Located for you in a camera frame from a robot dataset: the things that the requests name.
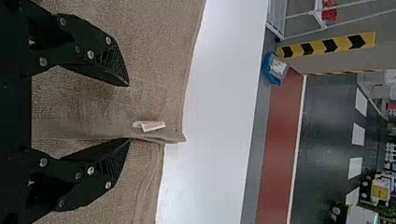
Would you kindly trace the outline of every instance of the white floor marking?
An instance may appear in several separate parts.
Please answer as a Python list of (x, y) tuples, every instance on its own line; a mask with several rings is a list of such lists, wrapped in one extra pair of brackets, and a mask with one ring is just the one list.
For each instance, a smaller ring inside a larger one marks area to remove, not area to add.
[(361, 93), (359, 88), (356, 89), (356, 102), (355, 102), (355, 108), (363, 114), (364, 117), (367, 116), (367, 99)]
[(347, 174), (347, 179), (351, 179), (357, 175), (361, 174), (361, 164), (363, 163), (363, 158), (352, 158), (349, 160), (349, 172)]
[(365, 130), (356, 123), (353, 123), (352, 144), (364, 146)]
[(294, 150), (293, 173), (292, 173), (292, 176), (291, 176), (291, 186), (290, 186), (290, 196), (289, 196), (289, 210), (288, 210), (288, 219), (287, 219), (287, 223), (288, 224), (290, 224), (291, 208), (292, 208), (292, 205), (293, 205), (294, 183), (295, 183), (295, 180), (296, 180), (297, 160), (298, 160), (298, 153), (299, 153), (299, 148), (300, 148), (301, 124), (303, 122), (305, 88), (306, 88), (306, 76), (303, 77), (303, 87), (302, 87), (302, 90), (301, 90), (300, 114), (299, 114), (299, 118), (298, 118), (296, 148)]
[(359, 190), (361, 188), (356, 188), (346, 195), (346, 205), (351, 205), (358, 203), (359, 201)]

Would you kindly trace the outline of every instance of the gray floor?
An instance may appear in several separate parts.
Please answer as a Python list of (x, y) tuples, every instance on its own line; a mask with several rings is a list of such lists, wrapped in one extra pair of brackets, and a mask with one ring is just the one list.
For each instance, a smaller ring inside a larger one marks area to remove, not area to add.
[[(262, 55), (268, 50), (276, 49), (276, 36), (265, 30), (265, 39)], [(271, 86), (267, 78), (261, 74), (257, 92), (256, 111), (254, 115), (253, 134), (250, 145), (250, 155), (247, 167), (247, 182), (245, 187), (244, 204), (242, 208), (241, 223), (255, 224), (256, 210), (259, 199), (260, 183), (262, 179), (262, 161), (264, 156), (264, 143), (267, 130), (267, 120)]]
[[(307, 79), (292, 224), (323, 223), (331, 203), (346, 201), (361, 180), (348, 179), (350, 159), (362, 158), (363, 171), (383, 167), (386, 122), (370, 103), (366, 117), (355, 109), (357, 88), (354, 76)], [(365, 129), (364, 146), (351, 143), (354, 123)]]

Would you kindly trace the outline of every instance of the store floor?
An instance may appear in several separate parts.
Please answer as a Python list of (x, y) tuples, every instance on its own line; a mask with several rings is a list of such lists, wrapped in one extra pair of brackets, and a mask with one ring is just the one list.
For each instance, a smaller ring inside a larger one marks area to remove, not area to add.
[(288, 74), (267, 125), (256, 223), (323, 223), (330, 202), (358, 200), (364, 170), (383, 167), (387, 125), (356, 76)]
[(355, 76), (307, 79), (290, 223), (321, 223), (329, 202), (358, 200), (347, 195), (365, 169), (383, 167), (377, 159), (385, 121), (360, 92)]

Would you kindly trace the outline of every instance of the red floor stripe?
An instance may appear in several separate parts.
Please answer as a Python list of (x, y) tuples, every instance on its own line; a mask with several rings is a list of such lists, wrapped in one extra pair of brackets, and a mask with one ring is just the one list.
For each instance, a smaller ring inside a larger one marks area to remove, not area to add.
[(303, 76), (290, 69), (271, 89), (257, 224), (287, 223)]

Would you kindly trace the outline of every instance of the yellow and black chevron sign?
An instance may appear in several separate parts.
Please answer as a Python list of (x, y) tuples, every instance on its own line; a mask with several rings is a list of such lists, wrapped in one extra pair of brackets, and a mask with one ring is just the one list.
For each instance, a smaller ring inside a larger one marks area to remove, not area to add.
[(369, 49), (374, 46), (375, 32), (369, 32), (280, 47), (277, 49), (276, 54), (279, 58), (296, 58), (351, 49)]
[(357, 73), (372, 73), (372, 72), (384, 72), (384, 69), (366, 69), (366, 70), (348, 70), (342, 72), (330, 72), (330, 73), (307, 73), (305, 75), (309, 76), (326, 76), (326, 75), (347, 75), (347, 74), (357, 74)]

